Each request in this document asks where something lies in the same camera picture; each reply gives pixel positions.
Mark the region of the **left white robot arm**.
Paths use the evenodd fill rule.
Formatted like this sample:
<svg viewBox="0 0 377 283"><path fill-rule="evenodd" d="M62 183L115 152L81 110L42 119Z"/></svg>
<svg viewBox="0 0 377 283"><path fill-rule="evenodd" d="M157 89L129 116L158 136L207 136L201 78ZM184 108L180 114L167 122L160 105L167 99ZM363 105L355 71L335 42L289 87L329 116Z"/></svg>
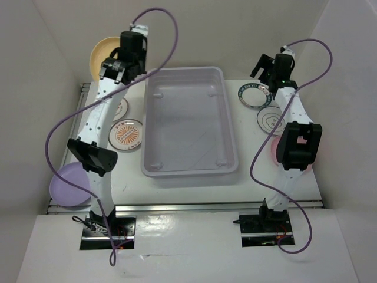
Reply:
<svg viewBox="0 0 377 283"><path fill-rule="evenodd" d="M95 105L78 136L67 144L87 172L92 193L90 217L103 235L111 235L117 228L110 215L115 211L111 172L118 154L107 148L108 134L128 85L146 73L147 37L146 27L134 27L115 38L114 45L104 39L95 46L90 58L91 72L98 80Z"/></svg>

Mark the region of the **lavender plastic plate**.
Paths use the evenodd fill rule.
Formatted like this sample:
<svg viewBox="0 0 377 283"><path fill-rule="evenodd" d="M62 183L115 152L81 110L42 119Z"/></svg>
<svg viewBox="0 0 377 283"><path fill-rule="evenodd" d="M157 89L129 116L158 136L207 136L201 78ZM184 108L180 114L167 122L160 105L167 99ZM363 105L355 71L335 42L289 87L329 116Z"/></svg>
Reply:
<svg viewBox="0 0 377 283"><path fill-rule="evenodd" d="M90 183L86 171L80 162L72 162L58 170L58 174L67 181L90 190ZM51 198L60 206L73 207L86 202L91 195L63 182L60 178L53 176L49 192Z"/></svg>

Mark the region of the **pink plastic plate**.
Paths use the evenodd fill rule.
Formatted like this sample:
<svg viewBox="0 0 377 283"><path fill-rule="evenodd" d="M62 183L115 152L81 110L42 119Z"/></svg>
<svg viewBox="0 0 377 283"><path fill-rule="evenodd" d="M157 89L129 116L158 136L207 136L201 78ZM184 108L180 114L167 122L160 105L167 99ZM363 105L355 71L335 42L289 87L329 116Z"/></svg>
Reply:
<svg viewBox="0 0 377 283"><path fill-rule="evenodd" d="M272 143L271 143L271 147L270 147L270 155L271 155L271 159L273 161L273 163L278 166L279 165L279 162L277 161L277 157L276 157L276 152L277 152L277 146L280 142L280 139L281 139L281 136L276 136L273 140L272 140ZM312 165L309 164L307 169L303 172L304 174L307 174L309 173L310 171L312 171Z"/></svg>

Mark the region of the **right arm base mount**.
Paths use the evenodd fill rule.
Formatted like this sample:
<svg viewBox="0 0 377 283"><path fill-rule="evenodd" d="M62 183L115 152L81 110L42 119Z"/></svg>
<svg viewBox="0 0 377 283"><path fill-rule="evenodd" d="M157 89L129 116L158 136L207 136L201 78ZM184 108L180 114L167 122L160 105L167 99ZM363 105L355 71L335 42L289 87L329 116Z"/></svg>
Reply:
<svg viewBox="0 0 377 283"><path fill-rule="evenodd" d="M240 214L233 221L239 225L242 247L295 245L287 209L275 211L263 203L254 214Z"/></svg>

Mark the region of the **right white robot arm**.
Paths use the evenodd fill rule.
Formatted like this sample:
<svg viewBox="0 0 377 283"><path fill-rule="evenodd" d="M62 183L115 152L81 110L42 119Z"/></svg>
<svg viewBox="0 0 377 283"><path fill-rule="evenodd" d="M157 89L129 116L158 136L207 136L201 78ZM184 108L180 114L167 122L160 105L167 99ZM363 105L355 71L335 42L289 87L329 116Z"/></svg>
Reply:
<svg viewBox="0 0 377 283"><path fill-rule="evenodd" d="M275 232L288 220L288 197L303 172L314 163L318 152L322 126L307 115L298 94L298 87L290 75L295 66L293 55L278 53L274 58L262 54L251 72L268 90L282 112L285 129L276 148L279 164L273 187L278 191L264 199L259 208L258 226L266 232Z"/></svg>

